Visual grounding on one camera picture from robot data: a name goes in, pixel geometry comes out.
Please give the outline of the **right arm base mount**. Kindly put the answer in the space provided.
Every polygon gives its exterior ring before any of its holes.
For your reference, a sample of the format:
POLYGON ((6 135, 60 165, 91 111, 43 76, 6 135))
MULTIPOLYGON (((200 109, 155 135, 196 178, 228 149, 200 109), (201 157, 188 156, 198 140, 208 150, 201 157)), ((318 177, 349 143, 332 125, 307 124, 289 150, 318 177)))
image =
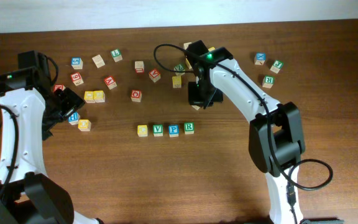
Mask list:
POLYGON ((344 220, 303 220, 300 224, 345 224, 344 220))

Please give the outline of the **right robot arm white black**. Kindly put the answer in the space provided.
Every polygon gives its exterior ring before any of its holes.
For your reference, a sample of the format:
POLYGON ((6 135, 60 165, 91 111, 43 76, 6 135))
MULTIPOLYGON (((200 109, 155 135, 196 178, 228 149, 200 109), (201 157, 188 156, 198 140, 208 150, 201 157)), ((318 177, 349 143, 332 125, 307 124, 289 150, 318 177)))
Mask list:
POLYGON ((300 112, 261 90, 224 47, 208 50, 202 41, 184 45, 196 76, 189 84, 190 105, 207 108, 228 97, 249 122, 249 154, 265 174, 273 223, 299 223, 297 177, 305 142, 300 112))

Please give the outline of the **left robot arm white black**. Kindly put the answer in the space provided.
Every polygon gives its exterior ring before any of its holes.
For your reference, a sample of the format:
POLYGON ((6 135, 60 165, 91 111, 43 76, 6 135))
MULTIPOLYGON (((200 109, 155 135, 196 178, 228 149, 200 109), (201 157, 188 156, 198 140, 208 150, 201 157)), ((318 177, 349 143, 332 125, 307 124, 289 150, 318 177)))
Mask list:
POLYGON ((50 57, 33 50, 17 59, 16 71, 0 75, 0 223, 100 224, 76 212, 69 193, 48 178, 42 149, 51 128, 85 102, 69 88, 53 90, 50 57))

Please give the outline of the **green V block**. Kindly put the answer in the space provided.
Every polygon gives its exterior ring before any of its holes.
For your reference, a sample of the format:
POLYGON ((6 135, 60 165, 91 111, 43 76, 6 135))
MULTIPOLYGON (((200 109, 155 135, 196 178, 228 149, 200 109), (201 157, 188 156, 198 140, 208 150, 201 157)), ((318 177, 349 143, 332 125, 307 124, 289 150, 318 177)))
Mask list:
POLYGON ((153 135, 155 137, 163 136, 163 125, 162 124, 154 124, 153 125, 153 135))

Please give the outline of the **yellow C block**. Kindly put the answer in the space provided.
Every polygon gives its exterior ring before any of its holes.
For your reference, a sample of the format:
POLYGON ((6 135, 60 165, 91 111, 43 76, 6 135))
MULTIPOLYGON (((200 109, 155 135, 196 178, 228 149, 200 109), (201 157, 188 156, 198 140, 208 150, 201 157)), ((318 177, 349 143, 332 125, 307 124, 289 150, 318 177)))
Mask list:
POLYGON ((148 136, 148 126, 146 124, 137 126, 138 137, 147 137, 148 136))

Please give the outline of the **blue P block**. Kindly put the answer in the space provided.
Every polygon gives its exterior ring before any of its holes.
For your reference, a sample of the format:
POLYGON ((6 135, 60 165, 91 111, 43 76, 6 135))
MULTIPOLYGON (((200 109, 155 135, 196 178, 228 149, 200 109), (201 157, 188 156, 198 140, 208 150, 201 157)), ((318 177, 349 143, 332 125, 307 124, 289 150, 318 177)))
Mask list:
POLYGON ((171 138, 179 136, 179 128, 177 124, 168 127, 168 133, 171 138))

